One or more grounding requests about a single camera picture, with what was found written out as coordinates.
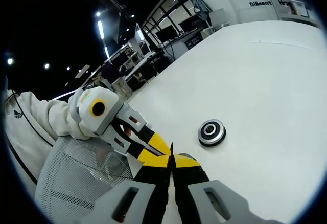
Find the white hoodie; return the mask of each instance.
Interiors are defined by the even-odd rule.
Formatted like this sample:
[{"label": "white hoodie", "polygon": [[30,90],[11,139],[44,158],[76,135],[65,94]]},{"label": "white hoodie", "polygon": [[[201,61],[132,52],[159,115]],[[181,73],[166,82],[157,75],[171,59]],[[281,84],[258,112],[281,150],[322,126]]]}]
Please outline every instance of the white hoodie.
[{"label": "white hoodie", "polygon": [[[26,92],[20,95],[15,94],[20,109],[12,94],[12,91],[7,92],[5,132],[14,150],[36,179],[39,178],[45,159],[52,147],[33,130],[32,126],[52,145],[59,136],[71,135],[73,138],[83,140],[96,137],[82,122],[77,123],[72,119],[66,102],[59,100],[40,101],[32,92]],[[10,154],[26,190],[34,197],[36,185],[25,173],[13,154]]]}]

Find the black ceiling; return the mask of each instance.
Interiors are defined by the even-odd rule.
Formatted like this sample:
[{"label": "black ceiling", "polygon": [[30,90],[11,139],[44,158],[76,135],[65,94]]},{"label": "black ceiling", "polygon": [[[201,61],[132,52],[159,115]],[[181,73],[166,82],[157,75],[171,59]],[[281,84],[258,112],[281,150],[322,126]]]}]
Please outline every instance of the black ceiling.
[{"label": "black ceiling", "polygon": [[[117,0],[140,24],[160,0]],[[8,0],[9,31],[5,59],[9,88],[51,99],[80,85],[74,77],[106,59],[95,13],[108,0]],[[43,65],[50,64],[49,70]]]}]

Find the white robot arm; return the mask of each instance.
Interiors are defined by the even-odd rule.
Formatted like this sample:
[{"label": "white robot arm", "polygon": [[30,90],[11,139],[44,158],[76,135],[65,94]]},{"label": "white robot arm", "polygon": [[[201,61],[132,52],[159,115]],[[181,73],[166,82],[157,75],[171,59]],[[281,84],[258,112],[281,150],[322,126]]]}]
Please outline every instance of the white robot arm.
[{"label": "white robot arm", "polygon": [[[116,151],[145,161],[151,156],[169,154],[170,150],[148,126],[146,120],[114,92],[103,87],[79,88],[69,99],[69,112],[76,122],[83,123]],[[121,129],[130,128],[152,150],[132,140]]]}]

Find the gray mesh fabric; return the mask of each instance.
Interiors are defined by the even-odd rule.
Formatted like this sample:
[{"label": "gray mesh fabric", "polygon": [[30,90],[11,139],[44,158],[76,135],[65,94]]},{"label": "gray mesh fabric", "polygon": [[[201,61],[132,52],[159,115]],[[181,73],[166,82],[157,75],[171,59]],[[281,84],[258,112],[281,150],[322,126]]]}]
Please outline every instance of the gray mesh fabric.
[{"label": "gray mesh fabric", "polygon": [[35,201],[51,222],[71,223],[125,180],[133,180],[126,157],[104,141],[60,137],[41,171]]}]

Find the white tabletop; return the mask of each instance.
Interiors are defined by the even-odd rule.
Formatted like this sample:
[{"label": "white tabletop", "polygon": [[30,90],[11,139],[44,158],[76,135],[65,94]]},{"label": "white tabletop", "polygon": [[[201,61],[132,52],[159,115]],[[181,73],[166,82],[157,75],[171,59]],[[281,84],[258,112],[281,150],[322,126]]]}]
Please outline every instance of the white tabletop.
[{"label": "white tabletop", "polygon": [[[293,221],[327,168],[327,52],[318,28],[262,21],[219,30],[177,59],[130,105],[174,152],[195,157],[263,219]],[[219,119],[222,145],[199,126]],[[181,223],[170,196],[164,223]]]},{"label": "white tabletop", "polygon": [[144,58],[143,60],[141,60],[134,68],[133,70],[125,77],[125,80],[127,81],[129,78],[131,78],[131,76],[133,76],[138,69],[140,69],[146,62],[148,62],[148,60],[151,59],[151,57],[155,55],[155,53],[150,54],[148,57]]}]

